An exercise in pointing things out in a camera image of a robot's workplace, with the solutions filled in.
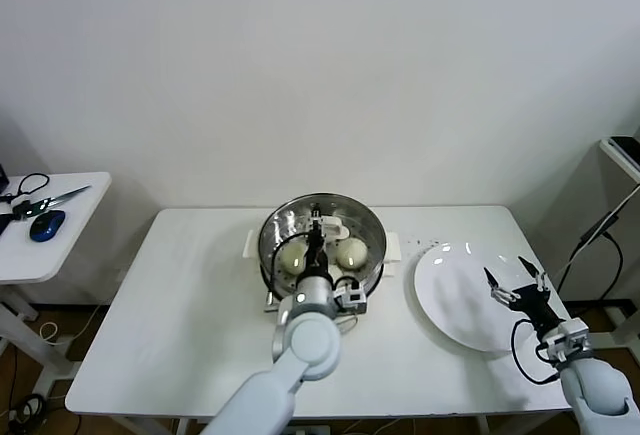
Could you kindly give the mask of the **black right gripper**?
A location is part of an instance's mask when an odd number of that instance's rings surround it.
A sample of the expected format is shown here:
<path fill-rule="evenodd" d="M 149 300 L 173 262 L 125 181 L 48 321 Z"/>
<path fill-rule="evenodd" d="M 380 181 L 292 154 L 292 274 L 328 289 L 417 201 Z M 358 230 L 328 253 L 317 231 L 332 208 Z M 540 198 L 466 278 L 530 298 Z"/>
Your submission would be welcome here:
<path fill-rule="evenodd" d="M 540 271 L 535 264 L 522 256 L 518 256 L 518 260 L 536 285 L 531 284 L 510 291 L 499 284 L 488 268 L 484 268 L 491 297 L 500 304 L 509 304 L 512 311 L 524 313 L 532 323 L 535 333 L 546 335 L 563 322 L 549 305 L 551 291 L 547 284 L 546 272 Z"/>

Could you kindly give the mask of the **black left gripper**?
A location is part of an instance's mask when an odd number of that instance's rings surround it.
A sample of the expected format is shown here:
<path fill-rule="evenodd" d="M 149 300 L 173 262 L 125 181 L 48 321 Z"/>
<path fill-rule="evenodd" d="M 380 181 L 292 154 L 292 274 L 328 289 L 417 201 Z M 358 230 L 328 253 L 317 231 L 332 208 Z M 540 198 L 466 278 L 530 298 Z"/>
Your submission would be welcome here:
<path fill-rule="evenodd" d="M 324 250 L 325 238 L 322 234 L 322 213 L 319 208 L 311 210 L 311 228 L 307 236 L 304 277 L 321 277 L 330 279 L 328 257 Z"/>

